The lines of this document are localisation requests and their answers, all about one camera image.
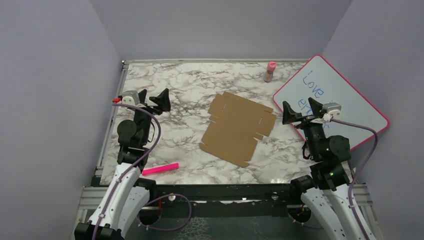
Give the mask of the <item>pink-capped small bottle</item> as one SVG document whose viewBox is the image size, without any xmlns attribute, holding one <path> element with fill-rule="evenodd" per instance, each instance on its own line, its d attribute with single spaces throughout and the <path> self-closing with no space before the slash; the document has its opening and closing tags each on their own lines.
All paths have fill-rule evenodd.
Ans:
<svg viewBox="0 0 424 240">
<path fill-rule="evenodd" d="M 263 80 L 266 83 L 269 83 L 269 82 L 272 81 L 273 75 L 274 75 L 274 71 L 275 71 L 276 67 L 277 67 L 277 63 L 275 61 L 270 61 L 267 64 L 266 71 L 265 71 L 265 73 L 263 75 Z"/>
</svg>

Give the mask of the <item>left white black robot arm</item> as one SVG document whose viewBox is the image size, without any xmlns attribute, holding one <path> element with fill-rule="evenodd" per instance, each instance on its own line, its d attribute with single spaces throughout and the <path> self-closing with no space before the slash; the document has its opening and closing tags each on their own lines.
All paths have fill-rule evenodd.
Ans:
<svg viewBox="0 0 424 240">
<path fill-rule="evenodd" d="M 157 116 L 171 110 L 169 89 L 145 100 L 147 90 L 127 91 L 112 101 L 114 107 L 134 111 L 132 120 L 117 127 L 119 152 L 109 187 L 86 223 L 78 223 L 76 240 L 123 240 L 141 208 L 157 200 L 156 183 L 141 179 L 150 152 L 159 142 L 162 129 Z"/>
</svg>

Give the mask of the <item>aluminium front frame rail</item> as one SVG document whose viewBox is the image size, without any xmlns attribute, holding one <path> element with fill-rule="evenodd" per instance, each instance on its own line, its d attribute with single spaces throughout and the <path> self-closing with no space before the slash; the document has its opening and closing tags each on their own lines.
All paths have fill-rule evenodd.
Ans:
<svg viewBox="0 0 424 240">
<path fill-rule="evenodd" d="M 140 179 L 128 189 L 83 190 L 73 240 L 123 240 L 133 221 L 154 228 L 157 219 L 291 217 L 314 215 L 333 240 L 380 240 L 381 232 L 363 184 L 321 190 L 306 177 L 289 184 L 156 184 Z"/>
</svg>

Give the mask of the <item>brown cardboard box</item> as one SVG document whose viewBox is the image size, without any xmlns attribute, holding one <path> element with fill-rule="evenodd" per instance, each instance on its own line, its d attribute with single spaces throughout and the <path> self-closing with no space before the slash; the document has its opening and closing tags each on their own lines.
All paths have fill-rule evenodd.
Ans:
<svg viewBox="0 0 424 240">
<path fill-rule="evenodd" d="M 270 135 L 277 118 L 271 107 L 226 91 L 216 95 L 208 113 L 211 123 L 200 149 L 242 168 L 249 165 L 258 141 Z"/>
</svg>

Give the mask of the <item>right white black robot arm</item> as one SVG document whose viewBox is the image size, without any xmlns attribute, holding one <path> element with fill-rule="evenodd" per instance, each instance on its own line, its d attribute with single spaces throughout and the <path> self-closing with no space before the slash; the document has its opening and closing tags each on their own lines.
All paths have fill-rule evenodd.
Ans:
<svg viewBox="0 0 424 240">
<path fill-rule="evenodd" d="M 287 101 L 282 102 L 282 123 L 295 123 L 295 128 L 303 131 L 302 149 L 309 152 L 303 158 L 315 163 L 310 166 L 310 175 L 290 182 L 289 199 L 305 204 L 331 240 L 374 240 L 375 234 L 353 195 L 354 183 L 364 165 L 349 179 L 342 163 L 351 159 L 350 140 L 342 135 L 326 136 L 324 124 L 334 122 L 370 131 L 374 135 L 371 152 L 377 147 L 378 133 L 370 127 L 342 121 L 342 108 L 335 102 L 322 104 L 312 97 L 308 102 L 310 115 L 296 112 Z"/>
</svg>

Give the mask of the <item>pink rectangular stick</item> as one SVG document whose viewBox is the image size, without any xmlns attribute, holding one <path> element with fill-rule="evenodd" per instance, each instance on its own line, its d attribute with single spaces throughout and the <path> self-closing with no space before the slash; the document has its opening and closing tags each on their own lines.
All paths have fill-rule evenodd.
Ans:
<svg viewBox="0 0 424 240">
<path fill-rule="evenodd" d="M 149 169 L 144 169 L 141 172 L 141 175 L 142 176 L 148 176 L 148 175 L 160 174 L 160 173 L 176 170 L 179 167 L 180 167 L 180 165 L 178 163 L 172 163 L 172 164 L 157 166 L 157 167 L 153 167 L 153 168 L 149 168 Z"/>
</svg>

